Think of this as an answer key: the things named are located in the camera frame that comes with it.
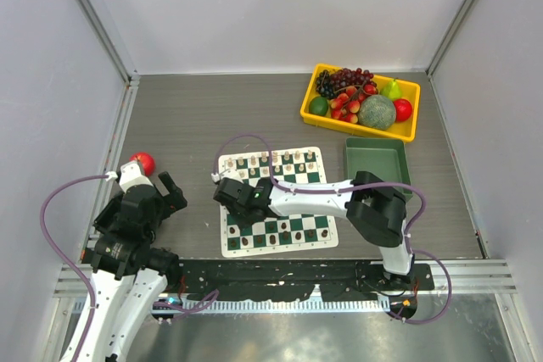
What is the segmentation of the green white chess board mat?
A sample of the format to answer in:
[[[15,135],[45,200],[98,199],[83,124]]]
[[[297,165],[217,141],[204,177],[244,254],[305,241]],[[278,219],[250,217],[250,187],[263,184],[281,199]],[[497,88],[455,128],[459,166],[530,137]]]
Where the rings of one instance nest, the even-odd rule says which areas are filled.
[[[218,170],[236,170],[243,183],[255,187],[262,177],[274,175],[280,181],[325,183],[326,173],[318,147],[223,154]],[[335,248],[339,236],[335,219],[321,214],[293,214],[267,218],[247,228],[239,228],[224,206],[220,207],[221,254],[240,258],[273,253]]]

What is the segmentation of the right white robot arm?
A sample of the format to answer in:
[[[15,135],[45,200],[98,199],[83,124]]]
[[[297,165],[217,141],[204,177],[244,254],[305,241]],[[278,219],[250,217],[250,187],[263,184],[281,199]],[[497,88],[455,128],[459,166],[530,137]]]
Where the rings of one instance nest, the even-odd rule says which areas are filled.
[[[252,187],[235,170],[211,174],[213,199],[223,205],[242,228],[268,218],[310,214],[349,221],[383,258],[383,278],[394,289],[411,283],[415,272],[408,248],[406,198],[395,183],[359,171],[352,180],[299,184],[263,177]]]

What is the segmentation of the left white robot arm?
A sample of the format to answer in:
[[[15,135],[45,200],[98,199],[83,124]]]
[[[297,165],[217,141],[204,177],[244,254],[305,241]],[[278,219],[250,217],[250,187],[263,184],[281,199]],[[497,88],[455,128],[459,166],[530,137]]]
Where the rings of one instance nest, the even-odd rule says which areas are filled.
[[[94,221],[90,291],[63,361],[124,361],[153,302],[182,279],[177,254],[153,247],[163,220],[188,205],[168,172],[159,179],[119,172],[116,193]]]

